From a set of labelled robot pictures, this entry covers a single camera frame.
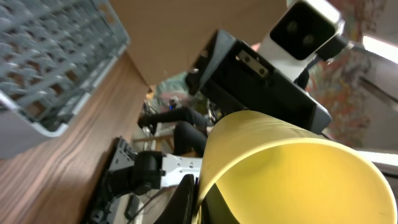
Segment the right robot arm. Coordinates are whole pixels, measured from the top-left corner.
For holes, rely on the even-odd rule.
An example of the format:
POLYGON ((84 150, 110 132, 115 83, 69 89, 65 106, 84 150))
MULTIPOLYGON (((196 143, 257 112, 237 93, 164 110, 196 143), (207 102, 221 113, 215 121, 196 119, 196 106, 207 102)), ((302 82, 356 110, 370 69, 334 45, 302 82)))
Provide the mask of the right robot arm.
MULTIPOLYGON (((306 73, 290 81, 244 42, 223 30, 213 35, 195 66, 196 72, 185 77, 189 94, 205 95, 222 115, 257 111, 315 134, 331 121, 329 112, 305 94, 306 73)), ((105 185, 110 198, 178 185, 185 175, 200 168, 212 122, 186 106, 139 120, 140 127, 150 129, 160 123, 175 124, 174 152, 134 152, 124 139, 119 139, 116 149, 127 154, 130 164, 109 168, 105 185)))

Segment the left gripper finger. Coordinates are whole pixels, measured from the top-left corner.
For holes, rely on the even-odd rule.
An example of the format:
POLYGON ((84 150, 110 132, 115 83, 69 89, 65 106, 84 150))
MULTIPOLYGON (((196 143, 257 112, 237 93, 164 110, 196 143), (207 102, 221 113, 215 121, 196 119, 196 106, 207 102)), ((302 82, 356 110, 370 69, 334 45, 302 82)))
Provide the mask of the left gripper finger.
POLYGON ((192 174, 187 174, 154 224, 191 224, 194 203, 195 178, 192 174))

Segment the yellow plastic cup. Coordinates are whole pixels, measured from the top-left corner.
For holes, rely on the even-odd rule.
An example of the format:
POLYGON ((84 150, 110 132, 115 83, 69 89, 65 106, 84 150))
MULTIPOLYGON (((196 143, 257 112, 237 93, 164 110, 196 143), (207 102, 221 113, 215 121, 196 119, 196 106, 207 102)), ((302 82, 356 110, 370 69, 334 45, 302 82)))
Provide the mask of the yellow plastic cup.
POLYGON ((211 130, 193 215, 211 223, 396 223, 397 205, 358 151, 246 110, 211 130))

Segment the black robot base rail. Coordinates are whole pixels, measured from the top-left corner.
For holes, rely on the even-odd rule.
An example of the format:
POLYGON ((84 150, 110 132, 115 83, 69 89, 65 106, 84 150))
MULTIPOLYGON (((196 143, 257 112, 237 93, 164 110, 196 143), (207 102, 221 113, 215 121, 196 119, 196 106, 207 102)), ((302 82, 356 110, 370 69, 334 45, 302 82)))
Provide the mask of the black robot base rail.
POLYGON ((81 219, 82 224, 115 222, 120 197, 132 192, 131 179, 136 156, 137 152, 123 137, 114 139, 110 157, 81 219))

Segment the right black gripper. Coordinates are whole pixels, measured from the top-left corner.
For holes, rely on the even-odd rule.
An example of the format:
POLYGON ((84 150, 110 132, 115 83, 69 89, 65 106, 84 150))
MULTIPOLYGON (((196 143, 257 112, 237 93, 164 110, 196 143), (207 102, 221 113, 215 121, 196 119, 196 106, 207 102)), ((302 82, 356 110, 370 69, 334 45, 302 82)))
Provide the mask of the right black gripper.
POLYGON ((320 134, 328 110, 247 43, 217 30, 187 74, 190 95, 205 95, 223 112, 252 110, 320 134))

